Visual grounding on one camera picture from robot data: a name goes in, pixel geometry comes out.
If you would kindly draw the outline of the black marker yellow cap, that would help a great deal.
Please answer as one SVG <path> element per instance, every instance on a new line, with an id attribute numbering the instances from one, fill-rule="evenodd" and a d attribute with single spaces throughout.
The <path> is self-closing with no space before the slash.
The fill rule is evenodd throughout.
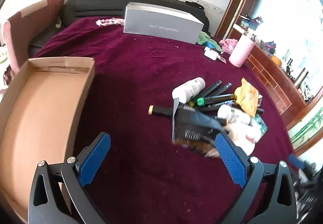
<path id="1" fill-rule="evenodd" d="M 216 90 L 214 93 L 210 94 L 210 97 L 222 95 L 231 86 L 232 86 L 232 84 L 230 82 L 227 83 L 227 84 L 225 84 L 224 86 L 222 86 L 221 88 L 219 88 L 218 90 Z"/>

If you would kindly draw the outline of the pink cloth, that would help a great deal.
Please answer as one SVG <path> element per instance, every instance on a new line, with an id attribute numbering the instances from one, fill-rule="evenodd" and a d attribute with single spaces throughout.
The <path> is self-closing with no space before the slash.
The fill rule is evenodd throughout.
<path id="1" fill-rule="evenodd" d="M 232 54 L 237 43 L 238 43 L 238 40 L 230 39 L 230 38 L 226 38 L 224 40 L 219 41 L 219 45 L 221 46 L 221 49 L 227 54 Z"/>

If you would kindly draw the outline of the black marker grey cap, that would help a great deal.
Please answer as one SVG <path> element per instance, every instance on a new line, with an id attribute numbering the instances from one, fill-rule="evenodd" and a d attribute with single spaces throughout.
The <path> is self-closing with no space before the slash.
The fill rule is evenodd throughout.
<path id="1" fill-rule="evenodd" d="M 194 102 L 197 101 L 197 99 L 199 99 L 200 97 L 206 97 L 208 95 L 210 95 L 212 92 L 214 92 L 220 85 L 222 84 L 221 80 L 218 80 L 217 82 L 213 83 L 212 85 L 210 85 L 208 88 L 203 89 L 195 98 L 194 98 Z"/>

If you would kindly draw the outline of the maroon velvet bedspread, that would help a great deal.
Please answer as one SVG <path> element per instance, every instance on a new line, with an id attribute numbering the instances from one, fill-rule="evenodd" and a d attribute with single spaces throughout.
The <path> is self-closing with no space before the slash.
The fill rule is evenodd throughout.
<path id="1" fill-rule="evenodd" d="M 221 80 L 232 93 L 246 79 L 263 96 L 268 127 L 254 156 L 276 164 L 293 151 L 275 103 L 250 67 L 212 61 L 199 45 L 125 34 L 120 25 L 82 18 L 36 56 L 95 60 L 74 152 L 102 131 L 110 135 L 111 148 L 85 188 L 110 223 L 216 223 L 240 192 L 219 158 L 172 144 L 171 120 L 148 114 L 150 105 L 171 107 L 173 89 L 188 80 L 201 77 L 207 86 Z"/>

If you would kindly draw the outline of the green cloth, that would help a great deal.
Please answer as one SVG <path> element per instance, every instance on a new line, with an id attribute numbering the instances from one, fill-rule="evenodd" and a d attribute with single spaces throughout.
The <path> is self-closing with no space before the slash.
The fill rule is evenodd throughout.
<path id="1" fill-rule="evenodd" d="M 215 40 L 213 40 L 206 32 L 203 32 L 203 31 L 199 33 L 197 44 L 205 45 L 211 49 L 217 50 L 220 53 L 223 52 L 220 45 Z"/>

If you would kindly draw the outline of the black marker green cap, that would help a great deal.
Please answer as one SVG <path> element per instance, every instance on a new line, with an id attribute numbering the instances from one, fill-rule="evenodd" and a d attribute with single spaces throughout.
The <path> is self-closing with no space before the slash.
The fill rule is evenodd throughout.
<path id="1" fill-rule="evenodd" d="M 235 100 L 236 97 L 234 94 L 225 94 L 225 95 L 217 95 L 210 97 L 200 97 L 197 99 L 198 106 L 205 106 L 211 104 L 217 104 L 225 101 Z"/>

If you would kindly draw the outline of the white bottle green label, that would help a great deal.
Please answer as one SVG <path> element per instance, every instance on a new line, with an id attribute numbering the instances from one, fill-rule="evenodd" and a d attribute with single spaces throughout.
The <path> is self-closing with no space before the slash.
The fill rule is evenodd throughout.
<path id="1" fill-rule="evenodd" d="M 191 79 L 172 91 L 172 98 L 179 99 L 182 104 L 186 104 L 193 97 L 197 96 L 205 88 L 205 80 L 201 77 Z"/>

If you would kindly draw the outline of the white pill bottle red label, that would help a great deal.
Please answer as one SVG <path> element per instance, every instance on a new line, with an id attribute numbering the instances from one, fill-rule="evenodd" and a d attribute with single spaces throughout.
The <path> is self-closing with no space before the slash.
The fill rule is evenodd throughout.
<path id="1" fill-rule="evenodd" d="M 249 125 L 251 117 L 242 110 L 229 105 L 221 105 L 217 111 L 218 118 L 226 119 L 228 123 L 242 123 Z"/>

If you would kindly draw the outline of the yellow snack packet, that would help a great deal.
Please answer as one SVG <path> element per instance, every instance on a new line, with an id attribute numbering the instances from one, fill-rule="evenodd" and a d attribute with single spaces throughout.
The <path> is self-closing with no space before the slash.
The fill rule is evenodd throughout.
<path id="1" fill-rule="evenodd" d="M 259 91 L 245 78 L 241 79 L 241 86 L 235 89 L 235 102 L 241 109 L 254 117 L 258 108 Z"/>

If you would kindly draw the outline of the pink cylindrical tumbler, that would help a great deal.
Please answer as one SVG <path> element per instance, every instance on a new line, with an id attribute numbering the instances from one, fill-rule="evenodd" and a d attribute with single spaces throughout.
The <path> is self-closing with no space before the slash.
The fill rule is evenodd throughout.
<path id="1" fill-rule="evenodd" d="M 255 42 L 252 38 L 252 35 L 243 34 L 238 40 L 237 45 L 233 49 L 229 57 L 229 62 L 233 66 L 240 68 L 249 56 L 250 52 L 253 50 L 254 46 Z"/>

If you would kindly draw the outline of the black padded headboard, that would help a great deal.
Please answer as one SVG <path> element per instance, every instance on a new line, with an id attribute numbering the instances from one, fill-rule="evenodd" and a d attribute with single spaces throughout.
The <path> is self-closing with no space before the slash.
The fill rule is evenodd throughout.
<path id="1" fill-rule="evenodd" d="M 209 31 L 210 24 L 204 7 L 196 2 L 178 0 L 68 0 L 61 11 L 62 26 L 67 27 L 84 17 L 122 17 L 126 5 L 130 2 L 160 5 L 188 12 L 204 24 L 202 31 Z"/>

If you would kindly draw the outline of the black snack bag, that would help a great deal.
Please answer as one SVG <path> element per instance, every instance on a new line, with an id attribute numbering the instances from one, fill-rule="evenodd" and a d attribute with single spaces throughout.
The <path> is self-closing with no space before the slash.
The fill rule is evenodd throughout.
<path id="1" fill-rule="evenodd" d="M 189 148 L 204 157 L 218 158 L 216 135 L 224 132 L 228 121 L 207 116 L 174 99 L 172 111 L 172 143 Z"/>

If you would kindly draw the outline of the teal cartoon tissue pack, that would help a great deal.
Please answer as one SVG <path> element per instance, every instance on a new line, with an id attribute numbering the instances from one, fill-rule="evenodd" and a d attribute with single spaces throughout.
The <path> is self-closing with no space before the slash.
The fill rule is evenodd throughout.
<path id="1" fill-rule="evenodd" d="M 268 130 L 267 125 L 259 114 L 256 114 L 255 117 L 251 119 L 251 125 L 261 131 L 261 136 L 265 135 Z"/>

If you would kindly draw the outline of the small white box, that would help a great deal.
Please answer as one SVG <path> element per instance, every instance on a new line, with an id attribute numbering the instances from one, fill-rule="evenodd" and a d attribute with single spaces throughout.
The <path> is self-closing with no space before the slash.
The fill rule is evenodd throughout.
<path id="1" fill-rule="evenodd" d="M 216 52 L 215 50 L 209 48 L 208 46 L 206 46 L 204 48 L 204 55 L 207 58 L 209 58 L 209 59 L 211 59 L 213 61 L 216 61 L 218 59 L 218 56 L 219 56 L 218 52 Z"/>

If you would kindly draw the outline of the black marker orange cap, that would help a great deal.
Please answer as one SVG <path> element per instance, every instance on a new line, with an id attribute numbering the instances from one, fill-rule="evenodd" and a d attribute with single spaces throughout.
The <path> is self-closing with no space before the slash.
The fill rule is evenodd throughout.
<path id="1" fill-rule="evenodd" d="M 174 115 L 173 108 L 165 108 L 156 105 L 150 105 L 148 108 L 148 114 L 161 117 L 172 117 Z"/>

